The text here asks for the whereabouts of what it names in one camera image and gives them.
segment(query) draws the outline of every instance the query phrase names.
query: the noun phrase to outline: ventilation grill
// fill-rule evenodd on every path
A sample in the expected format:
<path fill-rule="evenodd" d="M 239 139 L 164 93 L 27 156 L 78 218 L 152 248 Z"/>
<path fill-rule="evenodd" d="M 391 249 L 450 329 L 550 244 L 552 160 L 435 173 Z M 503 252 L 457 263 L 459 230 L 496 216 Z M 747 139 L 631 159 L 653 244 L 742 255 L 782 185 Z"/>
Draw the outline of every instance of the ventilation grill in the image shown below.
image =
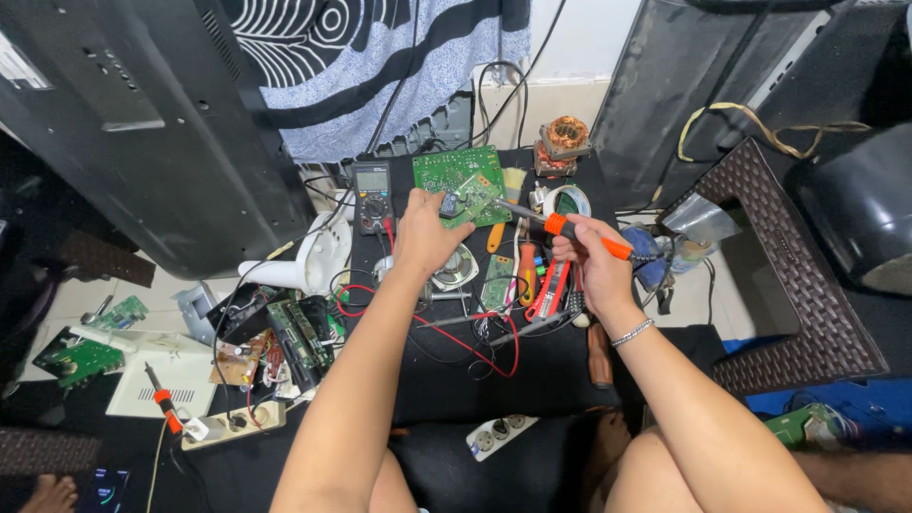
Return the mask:
<path fill-rule="evenodd" d="M 228 72 L 231 73 L 231 80 L 237 80 L 237 78 L 241 76 L 241 69 L 237 66 L 237 63 L 234 62 L 234 58 L 231 56 L 231 49 L 228 48 L 228 43 L 225 41 L 224 36 L 222 36 L 222 30 L 219 28 L 219 22 L 215 20 L 215 15 L 212 11 L 206 11 L 205 14 L 202 15 L 202 24 L 205 25 L 206 30 L 209 31 L 209 37 L 215 44 L 215 49 L 218 50 L 219 55 L 222 56 L 222 62 L 225 63 Z"/>
<path fill-rule="evenodd" d="M 175 403 L 191 403 L 194 394 L 195 392 L 193 390 L 174 389 L 171 390 L 171 400 Z M 154 401 L 153 395 L 155 395 L 155 389 L 146 387 L 140 390 L 140 397 L 138 397 L 138 399 L 140 401 Z"/>

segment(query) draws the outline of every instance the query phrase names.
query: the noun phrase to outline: masking tape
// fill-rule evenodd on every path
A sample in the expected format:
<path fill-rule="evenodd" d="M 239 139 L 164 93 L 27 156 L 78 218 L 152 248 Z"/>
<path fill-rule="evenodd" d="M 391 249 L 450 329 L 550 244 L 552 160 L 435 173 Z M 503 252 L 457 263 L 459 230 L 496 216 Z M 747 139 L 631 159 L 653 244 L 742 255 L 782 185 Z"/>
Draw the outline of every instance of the masking tape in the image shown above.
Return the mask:
<path fill-rule="evenodd" d="M 586 194 L 575 185 L 562 185 L 548 193 L 548 195 L 544 197 L 543 209 L 545 215 L 554 213 L 557 208 L 557 196 L 559 194 L 570 196 L 570 199 L 576 204 L 576 211 L 579 212 L 580 215 L 592 217 L 592 206 L 589 204 L 589 198 L 587 198 Z"/>

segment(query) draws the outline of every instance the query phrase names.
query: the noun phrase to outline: electrical outlet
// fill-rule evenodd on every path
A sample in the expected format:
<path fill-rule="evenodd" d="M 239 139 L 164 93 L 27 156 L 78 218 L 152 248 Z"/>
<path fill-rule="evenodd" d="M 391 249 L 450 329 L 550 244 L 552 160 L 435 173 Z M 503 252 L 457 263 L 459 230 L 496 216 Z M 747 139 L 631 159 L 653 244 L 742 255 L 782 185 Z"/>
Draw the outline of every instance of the electrical outlet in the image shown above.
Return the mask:
<path fill-rule="evenodd" d="M 236 438 L 241 438 L 242 436 L 248 436 L 249 434 L 262 433 L 263 431 L 273 429 L 276 427 L 281 427 L 285 425 L 285 404 L 277 403 L 276 401 L 266 401 L 260 404 L 254 415 L 256 416 L 256 422 L 260 423 L 262 427 L 256 427 L 250 420 L 250 415 L 247 414 L 247 408 L 238 408 L 237 410 L 231 410 L 229 415 L 232 418 L 237 417 L 244 423 L 244 427 L 229 427 L 224 430 L 224 433 L 220 438 L 215 438 L 213 440 L 203 440 L 198 442 L 191 438 L 184 438 L 181 440 L 181 448 L 184 451 L 192 451 L 195 449 L 200 449 L 202 447 L 208 447 L 210 445 L 220 444 L 222 442 L 227 442 L 229 440 L 234 440 Z M 210 415 L 209 418 L 213 418 L 222 424 L 227 424 L 228 419 L 225 418 L 225 414 Z"/>
<path fill-rule="evenodd" d="M 476 427 L 465 437 L 465 443 L 475 460 L 484 461 L 536 422 L 538 417 L 522 415 L 494 419 Z"/>

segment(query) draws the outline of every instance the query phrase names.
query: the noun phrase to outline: black and white patterned fabric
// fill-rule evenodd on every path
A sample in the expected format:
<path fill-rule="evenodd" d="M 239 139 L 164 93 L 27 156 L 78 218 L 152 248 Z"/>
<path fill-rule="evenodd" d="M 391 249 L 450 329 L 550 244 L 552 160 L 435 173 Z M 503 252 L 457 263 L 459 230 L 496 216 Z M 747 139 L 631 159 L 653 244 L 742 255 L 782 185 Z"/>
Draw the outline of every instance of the black and white patterned fabric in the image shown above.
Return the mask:
<path fill-rule="evenodd" d="M 361 152 L 403 77 L 380 142 L 445 105 L 476 65 L 529 53 L 530 0 L 420 0 L 417 16 L 416 0 L 222 2 L 298 162 Z"/>

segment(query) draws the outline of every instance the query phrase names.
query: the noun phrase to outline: smartphone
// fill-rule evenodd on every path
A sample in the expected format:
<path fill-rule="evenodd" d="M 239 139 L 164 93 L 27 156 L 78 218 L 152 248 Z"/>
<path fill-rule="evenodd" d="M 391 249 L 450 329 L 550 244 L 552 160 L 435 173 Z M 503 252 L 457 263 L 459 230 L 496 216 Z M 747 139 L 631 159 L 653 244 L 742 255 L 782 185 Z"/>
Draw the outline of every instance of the smartphone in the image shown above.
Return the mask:
<path fill-rule="evenodd" d="M 129 480 L 127 470 L 96 469 L 91 488 L 79 494 L 79 513 L 119 513 Z"/>

